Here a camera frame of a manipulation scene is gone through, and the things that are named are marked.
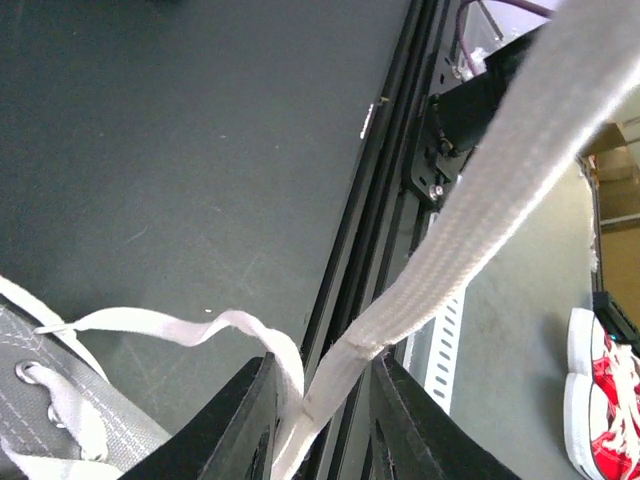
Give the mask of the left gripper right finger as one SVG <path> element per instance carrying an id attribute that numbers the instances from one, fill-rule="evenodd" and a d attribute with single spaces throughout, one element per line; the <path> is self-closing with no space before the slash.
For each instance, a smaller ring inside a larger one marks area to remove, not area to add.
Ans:
<path id="1" fill-rule="evenodd" d="M 369 403 L 377 479 L 518 477 L 459 428 L 390 354 L 371 364 Z"/>

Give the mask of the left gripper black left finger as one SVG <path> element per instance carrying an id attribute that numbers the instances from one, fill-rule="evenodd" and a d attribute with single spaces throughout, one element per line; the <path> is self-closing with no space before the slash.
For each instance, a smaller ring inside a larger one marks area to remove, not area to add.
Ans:
<path id="1" fill-rule="evenodd" d="M 269 479 L 276 384 L 273 354 L 250 359 L 184 428 L 122 477 Z"/>

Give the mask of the grey sneaker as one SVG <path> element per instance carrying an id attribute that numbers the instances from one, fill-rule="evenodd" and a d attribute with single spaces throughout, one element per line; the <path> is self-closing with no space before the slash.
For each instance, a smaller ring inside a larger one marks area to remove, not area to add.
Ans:
<path id="1" fill-rule="evenodd" d="M 83 330 L 200 345 L 233 327 L 280 367 L 272 474 L 290 479 L 367 364 L 421 328 L 513 236 L 639 81 L 639 5 L 565 1 L 540 32 L 462 182 L 395 283 L 323 356 L 311 381 L 291 338 L 228 310 L 194 323 L 116 307 L 65 323 L 28 291 L 1 283 L 1 342 L 24 372 L 1 389 L 1 475 L 120 479 L 166 434 L 108 382 Z"/>

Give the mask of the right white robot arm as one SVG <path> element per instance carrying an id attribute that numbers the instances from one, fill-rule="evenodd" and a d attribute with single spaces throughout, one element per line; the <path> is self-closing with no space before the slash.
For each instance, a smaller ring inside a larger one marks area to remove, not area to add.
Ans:
<path id="1" fill-rule="evenodd" d="M 480 142 L 538 33 L 501 47 L 485 59 L 484 72 L 429 98 L 425 129 L 435 152 L 455 157 Z"/>

